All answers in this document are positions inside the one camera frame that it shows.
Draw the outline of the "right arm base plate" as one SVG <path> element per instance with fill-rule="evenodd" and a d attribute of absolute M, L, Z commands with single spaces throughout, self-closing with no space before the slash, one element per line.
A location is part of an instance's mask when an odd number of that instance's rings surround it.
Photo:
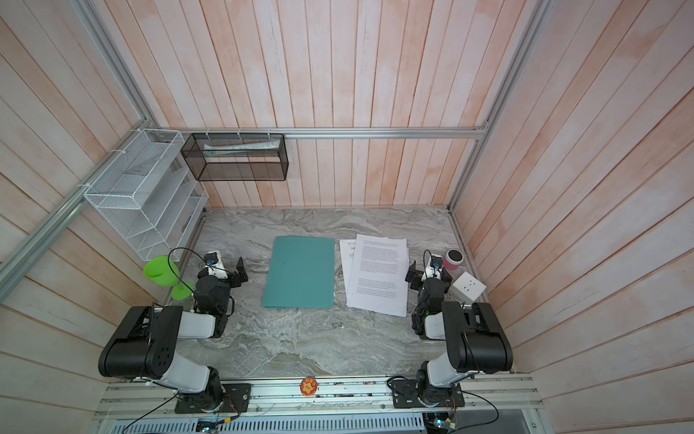
<path fill-rule="evenodd" d="M 418 380 L 396 376 L 386 381 L 396 409 L 464 407 L 464 396 L 459 387 L 437 388 Z"/>

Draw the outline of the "green file folder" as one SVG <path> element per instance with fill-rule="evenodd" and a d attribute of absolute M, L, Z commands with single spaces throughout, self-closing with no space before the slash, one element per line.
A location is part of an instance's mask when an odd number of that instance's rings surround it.
<path fill-rule="evenodd" d="M 330 309 L 334 306 L 333 239 L 280 236 L 274 240 L 262 306 Z"/>

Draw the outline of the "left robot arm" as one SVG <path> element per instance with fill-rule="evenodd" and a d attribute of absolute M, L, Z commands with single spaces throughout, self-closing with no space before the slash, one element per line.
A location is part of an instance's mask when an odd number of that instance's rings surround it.
<path fill-rule="evenodd" d="M 144 380 L 177 391 L 179 412 L 218 412 L 225 392 L 217 369 L 181 356 L 177 344 L 184 340 L 219 338 L 235 311 L 231 290 L 249 280 L 244 261 L 226 271 L 220 253 L 202 257 L 204 267 L 193 287 L 168 256 L 146 265 L 146 276 L 166 287 L 183 286 L 193 296 L 191 311 L 181 306 L 152 304 L 132 307 L 103 348 L 98 363 L 104 377 Z"/>

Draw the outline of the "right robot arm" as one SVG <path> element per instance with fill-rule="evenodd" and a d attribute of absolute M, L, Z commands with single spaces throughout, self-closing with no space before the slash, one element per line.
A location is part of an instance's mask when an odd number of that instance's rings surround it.
<path fill-rule="evenodd" d="M 423 340 L 446 344 L 441 356 L 424 362 L 416 379 L 406 381 L 414 388 L 401 393 L 406 400 L 426 406 L 453 403 L 462 393 L 457 385 L 465 379 L 511 370 L 513 351 L 492 306 L 445 300 L 453 280 L 442 260 L 432 258 L 424 271 L 412 263 L 405 281 L 419 293 L 411 314 L 413 330 Z"/>

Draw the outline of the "printed paper sheet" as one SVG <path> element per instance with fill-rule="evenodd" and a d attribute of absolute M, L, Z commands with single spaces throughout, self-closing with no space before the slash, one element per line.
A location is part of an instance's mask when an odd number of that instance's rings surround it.
<path fill-rule="evenodd" d="M 357 235 L 351 266 L 343 269 L 346 304 L 404 318 L 408 308 L 406 239 Z"/>

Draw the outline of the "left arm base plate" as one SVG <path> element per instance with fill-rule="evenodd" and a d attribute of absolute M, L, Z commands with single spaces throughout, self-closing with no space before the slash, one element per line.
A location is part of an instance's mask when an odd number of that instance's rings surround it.
<path fill-rule="evenodd" d="M 222 383 L 220 388 L 178 397 L 175 414 L 244 413 L 249 408 L 250 383 Z"/>

